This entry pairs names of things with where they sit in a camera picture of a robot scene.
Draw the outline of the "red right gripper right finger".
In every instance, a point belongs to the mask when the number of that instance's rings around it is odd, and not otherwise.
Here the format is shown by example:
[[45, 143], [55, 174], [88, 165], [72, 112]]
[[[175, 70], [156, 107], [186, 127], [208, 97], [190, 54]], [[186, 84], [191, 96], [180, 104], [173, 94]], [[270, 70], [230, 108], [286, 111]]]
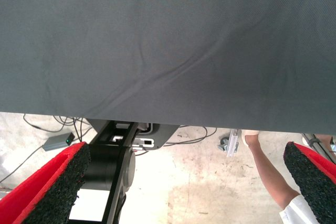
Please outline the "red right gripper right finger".
[[287, 143], [284, 163], [318, 223], [335, 223], [335, 164], [317, 152]]

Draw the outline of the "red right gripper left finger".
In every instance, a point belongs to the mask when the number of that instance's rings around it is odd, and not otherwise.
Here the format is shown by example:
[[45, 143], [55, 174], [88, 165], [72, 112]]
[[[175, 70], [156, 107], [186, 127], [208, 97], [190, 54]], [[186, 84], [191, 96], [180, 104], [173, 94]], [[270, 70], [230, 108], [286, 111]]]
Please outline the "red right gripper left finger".
[[89, 163], [85, 142], [61, 151], [1, 199], [1, 223], [67, 223]]

